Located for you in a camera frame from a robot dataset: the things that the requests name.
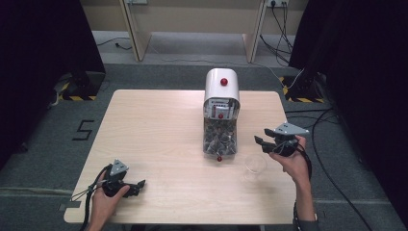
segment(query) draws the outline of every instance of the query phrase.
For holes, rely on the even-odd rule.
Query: black cable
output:
[[[294,115],[294,116],[287,116],[286,118],[295,118],[295,117],[305,117],[305,118],[313,118],[313,119],[318,119],[317,117],[313,117],[313,116],[306,116],[306,115]],[[328,120],[331,117],[337,117],[337,115],[332,115],[326,118],[322,118],[319,122],[329,122],[329,123],[333,123],[333,124],[340,124],[340,122],[335,122],[335,121],[330,121]],[[303,128],[309,128],[309,127],[313,127],[313,125],[308,125],[308,126],[302,126]]]
[[[318,154],[318,150],[316,149],[316,144],[315,144],[315,128],[316,125],[318,124],[319,120],[329,111],[331,111],[332,109],[328,109],[326,110],[324,113],[322,113],[318,120],[316,121],[316,123],[313,125],[312,128],[312,144],[313,144],[313,149],[316,153],[316,156],[318,158],[318,161],[320,163],[320,166],[324,172],[324,174],[327,176],[327,178],[330,180],[330,182],[333,184],[333,186],[336,188],[336,190],[343,196],[343,198],[347,201],[347,203],[351,206],[351,208],[354,210],[354,212],[356,212],[356,214],[360,217],[360,219],[363,221],[363,223],[367,226],[367,228],[369,230],[372,230],[370,225],[367,223],[366,219],[363,217],[363,215],[357,210],[357,208],[353,205],[353,203],[347,198],[347,196],[344,194],[344,192],[339,188],[339,186],[334,182],[333,178],[329,175],[329,173],[327,172],[326,168],[324,167],[323,162],[321,161],[320,155]]]
[[[293,46],[292,46],[291,42],[288,39],[288,35],[286,34],[286,22],[288,21],[288,12],[289,12],[288,4],[286,2],[283,2],[282,4],[283,4],[283,11],[284,11],[283,28],[284,28],[284,32],[285,32],[286,43],[288,45],[288,49],[292,53]]]
[[[284,39],[284,41],[285,41],[286,43],[290,44],[290,42],[289,42],[289,40],[288,40],[288,37],[286,36],[286,32],[283,30],[282,26],[280,25],[280,22],[279,22],[279,20],[278,20],[276,14],[275,14],[275,11],[274,11],[273,9],[274,9],[274,7],[271,8],[272,14],[273,14],[273,17],[274,17],[275,20],[276,20],[276,23],[278,24],[279,30],[280,30],[280,32],[281,32],[281,34],[282,34],[282,37],[283,37],[283,39]],[[286,23],[285,16],[286,16],[286,11],[285,11],[285,8],[284,8],[284,23]]]
[[[276,49],[274,47],[272,47],[271,45],[269,45],[265,40],[264,37],[262,35],[260,35],[261,40],[264,42],[265,46],[269,49],[270,52],[272,52],[276,57],[279,57],[281,60],[283,60],[284,62],[286,62],[287,64],[289,63],[289,61],[287,59],[285,59],[285,57],[283,57],[281,54],[278,53],[278,51],[281,51],[279,49]]]
[[[96,45],[100,46],[100,45],[106,44],[106,43],[108,43],[108,42],[110,42],[110,41],[113,41],[113,40],[116,40],[116,39],[129,39],[129,38],[121,38],[121,37],[112,38],[112,39],[106,40],[106,41],[104,41],[104,42],[102,42],[102,43],[98,43],[98,44],[96,44]]]
[[[131,47],[123,47],[123,46],[119,45],[119,43],[115,43],[115,46],[116,46],[116,47],[119,47],[119,48],[122,48],[123,50],[130,50],[130,49],[132,49],[132,46],[131,46]]]
[[[84,217],[84,222],[82,223],[81,229],[80,231],[84,231],[87,228],[88,225],[88,219],[89,219],[89,203],[90,203],[90,199],[91,196],[94,192],[94,187],[95,185],[98,183],[99,177],[102,175],[102,173],[109,167],[110,165],[104,167],[98,174],[98,176],[96,176],[95,181],[93,181],[93,183],[88,186],[88,192],[87,192],[87,199],[85,202],[85,217]]]
[[[325,112],[327,110],[332,110],[333,108],[328,109],[312,109],[312,110],[295,110],[295,111],[286,111],[285,114],[289,113],[310,113],[310,112]]]
[[[279,50],[279,49],[276,49],[275,47],[271,46],[269,43],[267,43],[267,42],[264,40],[264,37],[263,37],[262,35],[259,35],[259,37],[260,37],[261,40],[264,42],[264,44],[265,44],[265,46],[266,46],[267,48],[270,48],[270,49],[272,49],[272,50],[274,50],[274,51],[279,51],[279,52],[282,52],[282,53],[286,53],[286,54],[288,54],[288,55],[291,54],[291,52],[289,52],[289,51]]]

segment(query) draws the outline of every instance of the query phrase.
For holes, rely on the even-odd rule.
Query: table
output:
[[[255,59],[265,0],[149,0],[147,5],[120,4],[138,61],[152,32],[242,34],[246,58]]]
[[[205,158],[204,90],[117,90],[103,118],[74,194],[118,158],[129,167],[124,178],[146,185],[138,196],[120,200],[110,222],[133,224],[292,223],[292,178],[255,143],[264,128],[286,120],[273,91],[240,91],[238,153],[218,162]],[[264,155],[268,167],[256,181],[244,177],[244,159]],[[64,219],[81,223],[80,208]]]

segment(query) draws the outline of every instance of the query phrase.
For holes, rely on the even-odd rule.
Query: red button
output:
[[[226,85],[228,84],[228,80],[225,79],[225,78],[222,78],[222,79],[221,79],[221,84],[222,84],[223,86],[226,86]]]

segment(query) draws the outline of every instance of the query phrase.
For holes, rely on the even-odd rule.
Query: wall outlet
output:
[[[272,7],[272,1],[275,1],[275,8],[283,8],[285,7],[285,3],[286,7],[289,5],[289,0],[268,0],[267,7]]]

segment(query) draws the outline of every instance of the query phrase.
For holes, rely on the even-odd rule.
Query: yellow black hazard tape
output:
[[[85,101],[85,100],[95,100],[96,95],[75,95],[75,92],[69,93],[68,87],[70,85],[70,81],[67,81],[60,92],[59,99],[60,100],[71,100],[71,101]]]
[[[283,85],[283,93],[286,100],[291,102],[302,102],[302,103],[323,103],[323,98],[318,88],[313,87],[309,92],[304,94],[298,94],[295,90],[288,89],[290,85],[287,85],[285,77],[280,77],[279,80]]]

